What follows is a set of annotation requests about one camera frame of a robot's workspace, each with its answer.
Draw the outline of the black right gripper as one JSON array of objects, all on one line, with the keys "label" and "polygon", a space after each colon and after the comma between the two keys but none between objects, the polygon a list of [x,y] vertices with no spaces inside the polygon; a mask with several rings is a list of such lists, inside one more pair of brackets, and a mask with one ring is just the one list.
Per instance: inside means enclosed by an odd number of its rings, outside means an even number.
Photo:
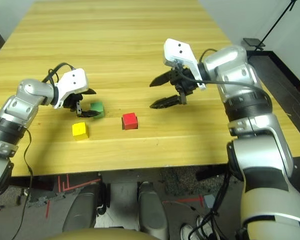
[{"label": "black right gripper", "polygon": [[193,91],[198,88],[198,85],[196,82],[184,78],[184,76],[194,79],[194,76],[188,67],[183,69],[171,68],[170,71],[155,77],[149,84],[150,87],[157,87],[170,83],[174,86],[178,95],[176,94],[158,99],[149,107],[151,109],[165,109],[175,105],[185,105],[187,103],[186,96],[191,95]]}]

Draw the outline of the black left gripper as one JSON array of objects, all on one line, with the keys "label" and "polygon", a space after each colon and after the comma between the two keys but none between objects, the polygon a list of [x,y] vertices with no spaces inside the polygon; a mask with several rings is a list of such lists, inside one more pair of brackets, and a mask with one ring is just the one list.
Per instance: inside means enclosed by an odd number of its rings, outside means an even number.
[{"label": "black left gripper", "polygon": [[[82,92],[83,95],[95,95],[96,92],[89,88],[88,90]],[[92,118],[100,114],[99,111],[88,110],[83,111],[80,105],[80,101],[83,99],[81,93],[72,93],[70,94],[63,102],[63,107],[65,109],[70,109],[71,112],[76,112],[76,115],[79,118]]]}]

